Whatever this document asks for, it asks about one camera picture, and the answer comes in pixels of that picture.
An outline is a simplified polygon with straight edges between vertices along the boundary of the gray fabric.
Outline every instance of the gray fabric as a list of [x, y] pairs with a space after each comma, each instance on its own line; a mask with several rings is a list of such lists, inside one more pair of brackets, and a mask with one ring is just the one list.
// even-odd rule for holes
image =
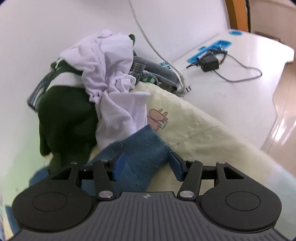
[[176, 89], [173, 89], [173, 91], [177, 90], [178, 84], [179, 84], [179, 78], [173, 71], [170, 71], [167, 68], [162, 67], [157, 63], [154, 63], [152, 61], [149, 61], [147, 59], [144, 59], [138, 56], [134, 56], [133, 60], [134, 62], [145, 65], [146, 66], [145, 70], [155, 75], [160, 83], [175, 87]]

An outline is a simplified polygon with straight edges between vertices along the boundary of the black power adapter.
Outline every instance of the black power adapter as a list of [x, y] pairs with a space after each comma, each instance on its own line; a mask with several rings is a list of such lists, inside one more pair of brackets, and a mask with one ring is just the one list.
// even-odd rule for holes
[[204, 72], [219, 69], [219, 60], [214, 55], [209, 55], [200, 59], [200, 68]]

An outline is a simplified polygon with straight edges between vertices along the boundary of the crumpled white fabric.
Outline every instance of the crumpled white fabric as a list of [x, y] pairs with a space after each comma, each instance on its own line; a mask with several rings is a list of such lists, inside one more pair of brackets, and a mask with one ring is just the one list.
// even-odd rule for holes
[[60, 57], [83, 71], [83, 85], [98, 114], [96, 140], [101, 150], [147, 124], [150, 93], [129, 93], [136, 79], [128, 74], [133, 63], [133, 41], [128, 35], [104, 30], [64, 50]]

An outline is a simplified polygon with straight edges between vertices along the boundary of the orange wooden door frame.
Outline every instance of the orange wooden door frame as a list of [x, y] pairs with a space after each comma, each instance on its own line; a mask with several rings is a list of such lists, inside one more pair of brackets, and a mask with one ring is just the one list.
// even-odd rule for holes
[[232, 29], [248, 32], [248, 16], [245, 0], [225, 0]]

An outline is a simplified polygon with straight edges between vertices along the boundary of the ribbed gray panel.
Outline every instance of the ribbed gray panel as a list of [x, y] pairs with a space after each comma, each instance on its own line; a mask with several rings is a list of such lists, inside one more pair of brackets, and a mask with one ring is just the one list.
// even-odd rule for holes
[[75, 228], [52, 234], [22, 230], [13, 241], [284, 241], [275, 230], [237, 234], [209, 222], [193, 202], [171, 192], [122, 193], [101, 202], [92, 216]]

